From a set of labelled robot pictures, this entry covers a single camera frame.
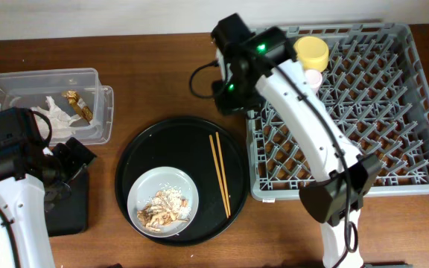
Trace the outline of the gold foil wrapper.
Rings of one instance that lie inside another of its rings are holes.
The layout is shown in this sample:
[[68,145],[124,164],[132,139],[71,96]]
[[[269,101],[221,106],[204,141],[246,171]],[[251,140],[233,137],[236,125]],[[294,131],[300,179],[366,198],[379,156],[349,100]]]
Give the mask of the gold foil wrapper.
[[62,96],[69,102],[72,109],[87,123],[93,119],[92,110],[76,91],[65,91]]

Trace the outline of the wooden chopstick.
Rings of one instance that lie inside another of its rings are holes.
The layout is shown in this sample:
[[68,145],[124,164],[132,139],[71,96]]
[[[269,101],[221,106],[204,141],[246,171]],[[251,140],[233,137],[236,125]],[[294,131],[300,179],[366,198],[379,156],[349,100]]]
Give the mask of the wooden chopstick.
[[228,185],[227,185],[227,180],[226,180],[226,171],[225,171],[225,165],[223,162],[223,152],[222,152],[222,148],[221,148],[219,132],[215,133],[215,138],[216,138],[216,144],[217,144],[217,152],[216,152],[217,162],[218,162],[218,165],[220,168],[221,179],[222,179],[222,183],[223,183],[223,187],[224,187],[227,207],[229,210],[229,217],[231,217],[232,212],[231,212],[231,205],[230,205],[230,201],[229,201],[229,190],[228,190]]
[[227,207],[227,202],[226,202],[226,197],[225,197],[225,192],[224,192],[224,187],[223,187],[223,183],[222,183],[222,179],[221,179],[221,174],[220,174],[220,168],[217,162],[217,154],[215,152],[215,144],[214,144],[214,140],[213,140],[213,136],[210,135],[209,136],[209,142],[210,142],[210,146],[211,146],[211,151],[212,151],[212,156],[213,156],[213,160],[214,160],[214,166],[215,166],[215,171],[217,174],[217,180],[218,180],[218,184],[219,184],[219,188],[220,188],[220,193],[221,193],[221,197],[223,200],[223,207],[225,210],[225,214],[226,214],[226,219],[229,219],[229,210]]

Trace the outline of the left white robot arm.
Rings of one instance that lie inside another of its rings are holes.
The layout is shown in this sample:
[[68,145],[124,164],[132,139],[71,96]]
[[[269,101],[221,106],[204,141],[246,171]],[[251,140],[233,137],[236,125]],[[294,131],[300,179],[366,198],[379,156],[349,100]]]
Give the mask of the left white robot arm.
[[96,155],[76,138],[50,148],[27,108],[0,111],[0,267],[54,267],[45,198],[87,171]]

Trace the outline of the white napkin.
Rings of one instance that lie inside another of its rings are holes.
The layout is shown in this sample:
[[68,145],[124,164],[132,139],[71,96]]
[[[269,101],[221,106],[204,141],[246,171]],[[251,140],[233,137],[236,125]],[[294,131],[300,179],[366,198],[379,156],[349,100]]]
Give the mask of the white napkin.
[[79,121],[81,117],[79,115],[70,116],[66,112],[62,111],[58,105],[55,104],[54,99],[51,96],[46,97],[46,104],[48,110],[41,108],[40,106],[31,107],[33,112],[39,112],[47,117],[52,127],[52,139],[55,138],[68,138],[73,134],[69,127],[76,121]]

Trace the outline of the pink cup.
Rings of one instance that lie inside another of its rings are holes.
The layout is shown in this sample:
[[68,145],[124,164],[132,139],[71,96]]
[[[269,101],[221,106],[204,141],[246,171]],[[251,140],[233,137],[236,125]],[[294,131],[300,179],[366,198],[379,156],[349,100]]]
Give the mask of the pink cup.
[[322,73],[316,69],[305,70],[305,78],[314,94],[318,93],[322,85]]

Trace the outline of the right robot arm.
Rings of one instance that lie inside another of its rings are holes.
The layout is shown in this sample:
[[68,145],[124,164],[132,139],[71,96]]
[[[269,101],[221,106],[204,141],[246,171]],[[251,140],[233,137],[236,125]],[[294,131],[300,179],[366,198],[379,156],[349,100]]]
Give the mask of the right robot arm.
[[211,32],[213,66],[222,72],[209,98],[222,115],[268,102],[303,152],[314,181],[299,191],[320,223],[325,267],[364,267],[358,248],[363,198],[381,171],[375,154],[363,155],[344,135],[308,85],[294,45],[278,27],[252,32],[233,13]]

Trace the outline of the grey plate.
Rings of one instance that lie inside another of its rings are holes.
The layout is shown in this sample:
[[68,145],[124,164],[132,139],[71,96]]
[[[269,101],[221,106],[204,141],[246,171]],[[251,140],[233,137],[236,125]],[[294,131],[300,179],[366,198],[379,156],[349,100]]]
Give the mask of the grey plate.
[[[177,222],[162,229],[162,233],[151,232],[139,222],[136,213],[142,210],[157,191],[168,188],[181,190],[182,196],[188,200],[191,212],[186,222]],[[156,167],[143,173],[133,184],[127,198],[127,212],[130,221],[142,234],[154,238],[178,236],[191,223],[199,206],[199,194],[193,179],[185,172],[175,167]]]

